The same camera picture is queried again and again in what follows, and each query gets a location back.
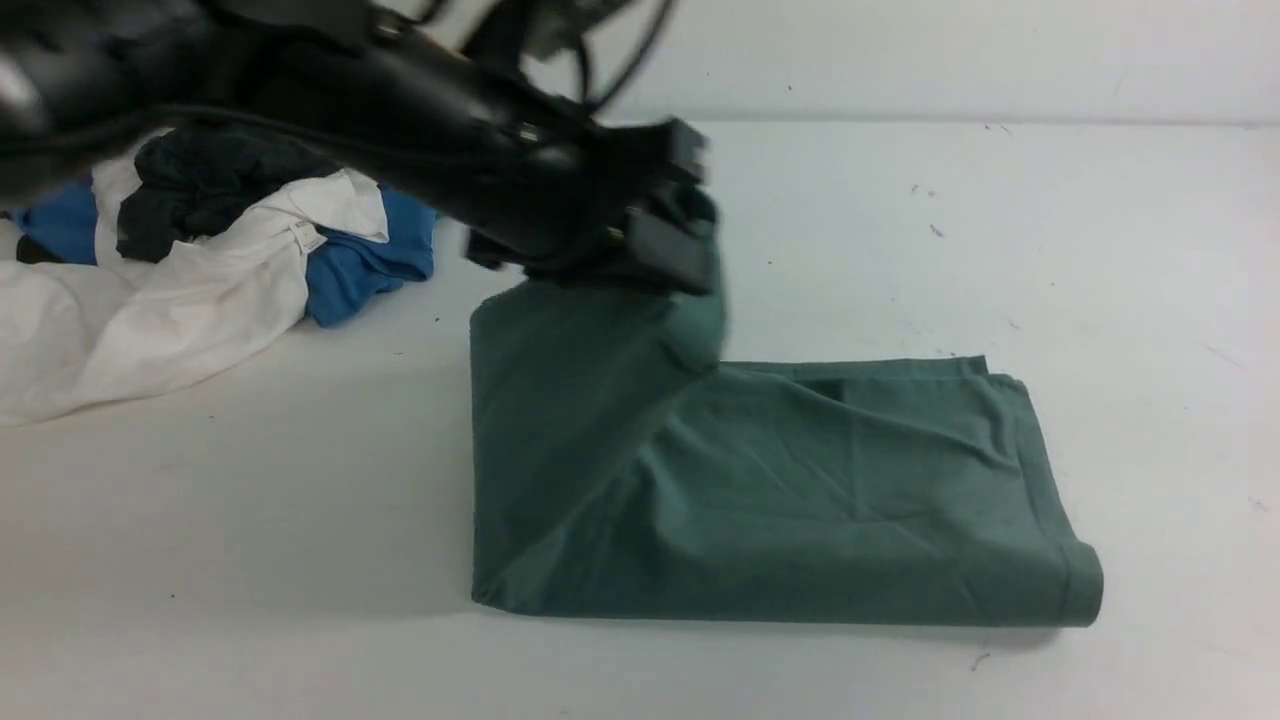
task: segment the white wall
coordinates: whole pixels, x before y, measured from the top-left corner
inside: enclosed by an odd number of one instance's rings
[[[653,4],[596,33],[603,59],[627,51]],[[488,0],[454,5],[434,35],[458,37]],[[535,76],[571,87],[566,72]],[[682,0],[621,109],[1280,122],[1280,1]]]

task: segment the table surface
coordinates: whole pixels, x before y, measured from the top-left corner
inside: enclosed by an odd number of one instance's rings
[[[1107,573],[1088,630],[467,601],[458,258],[193,389],[0,430],[8,717],[1280,715],[1280,129],[708,123],[731,359],[986,354]]]

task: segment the green cloth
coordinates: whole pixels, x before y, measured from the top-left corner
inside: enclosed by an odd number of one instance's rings
[[[723,295],[525,284],[472,318],[476,602],[980,626],[1097,618],[1021,383],[719,363]]]

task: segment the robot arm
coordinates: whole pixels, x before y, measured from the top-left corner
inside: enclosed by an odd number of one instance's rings
[[[627,1],[498,0],[461,53],[367,0],[0,1],[0,201],[156,127],[237,122],[466,223],[483,265],[704,293],[704,138],[680,120],[603,128],[586,92],[550,96],[520,70],[563,46],[589,70],[582,28]]]

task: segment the wrinkled fabric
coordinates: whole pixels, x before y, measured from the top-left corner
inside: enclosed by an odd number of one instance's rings
[[[150,140],[134,164],[142,184],[120,206],[118,247],[146,263],[165,259],[175,242],[227,232],[285,183],[340,169],[283,136],[204,124]]]
[[[95,265],[93,229],[97,205],[92,178],[78,179],[29,208],[14,209],[14,224],[54,258],[76,265]]]
[[[317,225],[387,236],[376,186],[342,170],[284,186],[159,264],[132,261],[115,251],[114,223],[141,184],[129,160],[93,170],[100,266],[0,263],[0,425],[161,395],[236,366],[302,318]]]
[[[378,295],[425,282],[435,272],[435,211],[390,188],[383,188],[381,197],[388,242],[321,228],[326,242],[307,259],[307,314],[321,328],[340,325]]]
[[[1076,626],[1025,387],[983,359],[721,363],[723,295],[525,284],[472,318],[476,602],[527,615]]]

